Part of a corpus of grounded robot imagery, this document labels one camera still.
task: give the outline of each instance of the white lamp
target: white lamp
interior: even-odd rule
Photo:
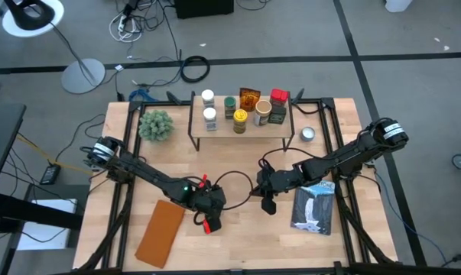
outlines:
[[[63,5],[59,0],[41,0],[46,5],[49,5],[54,11],[55,15],[52,21],[44,27],[36,30],[28,31],[20,28],[13,17],[11,11],[7,11],[2,19],[2,27],[10,34],[16,37],[36,37],[42,35],[52,29],[65,43],[67,47],[69,44],[63,39],[63,35],[55,27],[60,23],[63,17]],[[87,58],[81,60],[76,53],[73,52],[76,61],[70,64],[62,74],[62,87],[71,93],[82,94],[95,89],[105,78],[106,70],[104,65],[98,60]]]

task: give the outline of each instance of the white cap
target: white cap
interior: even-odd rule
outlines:
[[[212,100],[214,95],[215,95],[215,94],[214,94],[213,91],[210,90],[210,89],[206,89],[206,90],[204,90],[204,91],[201,93],[201,97],[202,97],[204,100]]]
[[[203,111],[203,116],[206,119],[214,119],[216,117],[216,110],[214,108],[206,108],[205,111]]]

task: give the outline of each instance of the yellow cable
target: yellow cable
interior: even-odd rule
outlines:
[[[53,163],[53,164],[56,164],[60,167],[63,167],[63,168],[66,168],[66,169],[71,169],[71,170],[75,170],[75,171],[79,171],[79,172],[82,172],[82,173],[86,173],[90,176],[92,176],[93,172],[92,171],[88,171],[88,170],[84,170],[84,169],[81,169],[79,167],[73,167],[69,164],[65,164],[65,163],[61,163],[61,162],[57,162],[55,161],[54,158],[50,157],[47,153],[45,153],[45,151],[41,150],[41,148],[33,145],[30,141],[27,141],[25,140],[22,136],[20,135],[17,135],[16,138],[20,141],[23,141],[25,142],[28,146],[30,146],[33,150],[37,151],[38,153],[40,153],[40,155],[44,158],[46,158],[50,163]]]

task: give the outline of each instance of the black desk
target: black desk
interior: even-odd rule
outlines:
[[[26,107],[22,104],[0,105],[0,171],[8,157],[9,150],[16,138],[23,121]],[[81,215],[52,209],[0,194],[0,232],[16,233],[22,231],[23,221],[37,222],[61,228],[79,230],[83,217]],[[19,238],[11,247],[8,256],[3,260],[1,273],[9,268]]]

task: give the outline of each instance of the green plant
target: green plant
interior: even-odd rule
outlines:
[[[174,130],[173,120],[166,111],[147,112],[140,122],[138,134],[146,141],[165,141]]]

